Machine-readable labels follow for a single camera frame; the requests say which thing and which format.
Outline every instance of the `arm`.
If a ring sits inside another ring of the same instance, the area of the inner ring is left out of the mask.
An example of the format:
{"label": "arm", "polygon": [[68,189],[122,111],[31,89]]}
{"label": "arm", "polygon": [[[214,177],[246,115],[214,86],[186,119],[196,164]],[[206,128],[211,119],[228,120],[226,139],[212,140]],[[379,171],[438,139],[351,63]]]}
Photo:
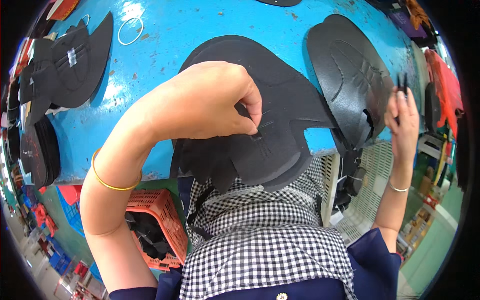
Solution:
{"label": "arm", "polygon": [[[237,113],[234,105],[239,101],[252,120]],[[129,187],[157,142],[255,134],[261,115],[260,92],[243,67],[224,61],[200,63],[161,84],[125,112],[98,153],[95,170],[109,185]],[[105,187],[91,169],[82,188],[85,237],[110,292],[157,287],[125,223],[130,193]]]}
{"label": "arm", "polygon": [[[419,115],[415,99],[410,89],[407,94],[406,100],[403,92],[397,92],[394,88],[384,117],[385,125],[392,131],[394,163],[390,183],[399,190],[410,186],[419,132]],[[400,124],[397,124],[395,117],[398,117]],[[407,196],[408,192],[395,191],[388,183],[372,226],[372,229],[380,229],[391,253],[396,252],[396,237],[405,214]]]}

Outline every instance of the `person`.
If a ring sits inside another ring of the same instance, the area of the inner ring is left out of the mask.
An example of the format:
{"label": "person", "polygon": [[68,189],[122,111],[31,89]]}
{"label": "person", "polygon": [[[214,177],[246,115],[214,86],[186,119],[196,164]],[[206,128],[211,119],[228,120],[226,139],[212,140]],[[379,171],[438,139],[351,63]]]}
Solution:
{"label": "person", "polygon": [[[237,102],[251,120],[237,113]],[[210,180],[205,185],[194,181],[189,215],[196,214],[193,224],[208,236],[188,227],[194,248],[185,264],[158,281],[153,276],[124,219],[130,190],[108,186],[127,188],[139,181],[159,141],[252,135],[261,117],[262,99],[252,78],[242,66],[224,61],[187,68],[125,112],[96,156],[80,201],[85,237],[112,300],[396,298],[401,263],[396,237],[419,129],[411,91],[405,97],[396,88],[384,116],[394,157],[389,184],[372,229],[355,243],[347,248],[338,231],[319,225],[315,198],[324,188],[321,162],[314,159],[277,192],[237,178],[220,194],[210,188]],[[205,202],[195,211],[202,197]]]}

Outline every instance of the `orange plastic basket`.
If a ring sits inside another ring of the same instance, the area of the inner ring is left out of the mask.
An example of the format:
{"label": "orange plastic basket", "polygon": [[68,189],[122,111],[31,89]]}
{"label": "orange plastic basket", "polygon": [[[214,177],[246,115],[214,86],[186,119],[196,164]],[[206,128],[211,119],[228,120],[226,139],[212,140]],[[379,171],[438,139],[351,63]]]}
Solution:
{"label": "orange plastic basket", "polygon": [[136,190],[132,191],[127,204],[127,211],[149,213],[155,217],[163,230],[175,256],[167,254],[164,260],[153,259],[141,250],[140,243],[132,231],[138,250],[148,267],[168,271],[170,267],[178,268],[185,263],[188,239],[180,222],[172,197],[168,190]]}

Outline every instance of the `bracelet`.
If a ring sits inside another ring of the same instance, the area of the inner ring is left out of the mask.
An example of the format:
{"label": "bracelet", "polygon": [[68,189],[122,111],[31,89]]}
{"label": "bracelet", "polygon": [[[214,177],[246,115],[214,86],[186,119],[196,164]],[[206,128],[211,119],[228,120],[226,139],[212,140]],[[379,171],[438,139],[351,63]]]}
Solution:
{"label": "bracelet", "polygon": [[105,185],[106,187],[108,187],[109,189],[112,189],[112,190],[115,190],[115,191],[129,191],[129,190],[133,190],[139,183],[140,181],[142,180],[142,171],[140,170],[140,176],[138,177],[138,180],[135,182],[135,184],[131,187],[128,187],[128,188],[117,188],[117,187],[114,187],[114,186],[111,186],[107,183],[105,183],[103,180],[100,179],[100,177],[98,176],[98,174],[96,173],[95,171],[95,165],[94,165],[94,161],[95,161],[95,157],[96,155],[98,154],[98,152],[100,152],[100,149],[102,149],[102,147],[98,148],[95,153],[93,153],[93,156],[92,156],[92,169],[93,169],[93,173],[95,174],[95,177],[96,179],[103,185]]}
{"label": "bracelet", "polygon": [[399,189],[397,189],[396,187],[394,187],[394,186],[392,185],[392,183],[390,182],[390,180],[388,180],[388,183],[390,184],[390,187],[391,187],[393,190],[397,191],[397,192],[406,192],[406,191],[408,191],[408,190],[410,189],[410,187],[407,187],[407,188],[404,189],[404,190],[399,190]]}

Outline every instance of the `white plastic basket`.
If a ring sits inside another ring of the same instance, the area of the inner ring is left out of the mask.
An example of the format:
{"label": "white plastic basket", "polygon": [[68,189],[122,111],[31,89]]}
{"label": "white plastic basket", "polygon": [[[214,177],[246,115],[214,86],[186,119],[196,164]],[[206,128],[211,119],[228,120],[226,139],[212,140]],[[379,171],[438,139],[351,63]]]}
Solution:
{"label": "white plastic basket", "polygon": [[[340,155],[322,157],[322,175],[324,177],[325,197],[322,201],[322,220],[324,226],[330,226],[333,201],[335,199]],[[360,166],[367,172],[363,186],[356,197],[352,197],[343,219],[335,224],[348,246],[372,227],[383,190],[393,164],[392,144],[380,143],[363,149]]]}

